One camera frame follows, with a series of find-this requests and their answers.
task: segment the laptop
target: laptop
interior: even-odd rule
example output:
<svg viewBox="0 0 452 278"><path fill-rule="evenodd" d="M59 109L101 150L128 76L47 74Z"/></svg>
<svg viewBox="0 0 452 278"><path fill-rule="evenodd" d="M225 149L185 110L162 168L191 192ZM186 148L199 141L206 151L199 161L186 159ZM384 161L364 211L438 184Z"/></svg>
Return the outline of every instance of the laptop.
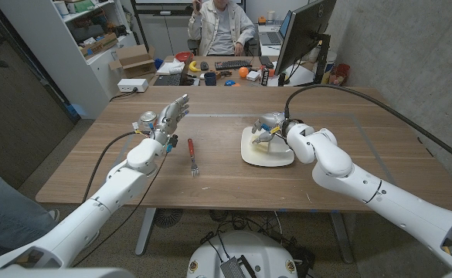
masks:
<svg viewBox="0 0 452 278"><path fill-rule="evenodd" d="M192 62L192 54L189 53L188 59L185 62L180 74L171 74L168 76L158 76L154 86L190 86L193 85L194 80L188 79L189 64Z"/></svg>
<svg viewBox="0 0 452 278"><path fill-rule="evenodd" d="M262 46L280 46L286 36L289 20L291 20L292 11L287 12L286 18L277 32L259 32L258 37Z"/></svg>

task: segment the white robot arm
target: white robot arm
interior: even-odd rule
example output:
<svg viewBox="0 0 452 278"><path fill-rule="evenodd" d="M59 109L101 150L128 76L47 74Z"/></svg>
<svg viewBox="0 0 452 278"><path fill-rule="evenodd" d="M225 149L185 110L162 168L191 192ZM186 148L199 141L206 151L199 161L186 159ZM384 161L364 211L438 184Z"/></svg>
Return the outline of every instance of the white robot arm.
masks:
<svg viewBox="0 0 452 278"><path fill-rule="evenodd" d="M414 236L452 268L452 211L425 202L363 170L337 146L329 130L314 132L306 124L279 118L263 116L255 126L279 127L278 133L300 162L309 164L317 160L312 175L318 185L365 203Z"/></svg>
<svg viewBox="0 0 452 278"><path fill-rule="evenodd" d="M33 269L69 267L118 208L146 191L147 180L157 172L155 157L170 151L177 141L171 135L188 113L188 101L188 95L184 95L169 104L160 113L150 137L110 170L106 183L93 196L42 238L0 256L0 269L17 265Z"/></svg>

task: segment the gray shirt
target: gray shirt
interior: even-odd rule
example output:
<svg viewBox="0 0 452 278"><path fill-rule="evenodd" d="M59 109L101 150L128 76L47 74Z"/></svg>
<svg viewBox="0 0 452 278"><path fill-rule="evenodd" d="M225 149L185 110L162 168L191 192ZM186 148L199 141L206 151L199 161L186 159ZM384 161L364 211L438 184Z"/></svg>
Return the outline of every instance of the gray shirt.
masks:
<svg viewBox="0 0 452 278"><path fill-rule="evenodd" d="M227 8L221 12L217 10L219 26L217 27L216 39L212 43L209 54L231 55L234 54L233 37L229 25L229 13Z"/></svg>

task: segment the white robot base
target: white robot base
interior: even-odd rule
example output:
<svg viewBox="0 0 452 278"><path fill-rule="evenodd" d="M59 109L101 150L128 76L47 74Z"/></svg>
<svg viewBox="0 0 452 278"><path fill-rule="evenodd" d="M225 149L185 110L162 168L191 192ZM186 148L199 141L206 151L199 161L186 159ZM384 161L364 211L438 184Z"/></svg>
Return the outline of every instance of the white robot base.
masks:
<svg viewBox="0 0 452 278"><path fill-rule="evenodd" d="M188 278L224 277L221 260L244 256L255 276L261 277L297 277L296 266L290 253L278 242L268 236L251 231L233 231L220 234L205 242L192 255L187 271ZM244 276L248 277L245 264L240 266Z"/></svg>

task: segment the chair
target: chair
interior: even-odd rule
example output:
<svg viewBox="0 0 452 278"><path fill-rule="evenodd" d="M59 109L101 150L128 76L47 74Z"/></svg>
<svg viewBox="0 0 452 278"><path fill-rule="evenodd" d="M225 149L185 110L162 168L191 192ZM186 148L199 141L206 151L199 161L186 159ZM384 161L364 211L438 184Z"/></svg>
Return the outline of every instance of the chair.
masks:
<svg viewBox="0 0 452 278"><path fill-rule="evenodd" d="M257 45L258 45L258 40L256 40L255 38L251 38L249 41L247 41L244 44L245 54L248 56L248 52L250 51L250 46L257 46ZM200 46L199 40L194 40L194 39L188 40L188 48L189 48L189 50L191 50L193 52L193 55L195 55L195 56L198 55L199 46Z"/></svg>

